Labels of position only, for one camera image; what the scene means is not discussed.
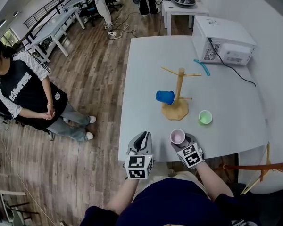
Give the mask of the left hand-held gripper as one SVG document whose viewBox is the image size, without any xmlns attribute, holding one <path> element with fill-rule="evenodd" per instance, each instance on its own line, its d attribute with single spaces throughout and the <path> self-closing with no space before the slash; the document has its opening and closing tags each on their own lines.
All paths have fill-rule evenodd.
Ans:
<svg viewBox="0 0 283 226">
<path fill-rule="evenodd" d="M 125 169 L 129 179 L 146 180 L 154 165 L 152 154 L 152 136 L 144 131 L 136 135 L 128 144 L 129 154 L 126 157 Z"/>
</svg>

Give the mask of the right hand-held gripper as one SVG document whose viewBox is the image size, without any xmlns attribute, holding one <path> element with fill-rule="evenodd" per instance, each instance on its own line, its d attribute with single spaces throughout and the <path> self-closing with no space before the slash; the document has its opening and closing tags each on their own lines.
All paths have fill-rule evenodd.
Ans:
<svg viewBox="0 0 283 226">
<path fill-rule="evenodd" d="M 187 167 L 187 168 L 194 168 L 199 163 L 203 162 L 202 156 L 202 149 L 199 148 L 198 144 L 196 143 L 197 140 L 195 136 L 186 133 L 184 143 L 174 144 L 171 142 L 171 146 L 177 152 L 177 155 L 180 161 Z"/>
</svg>

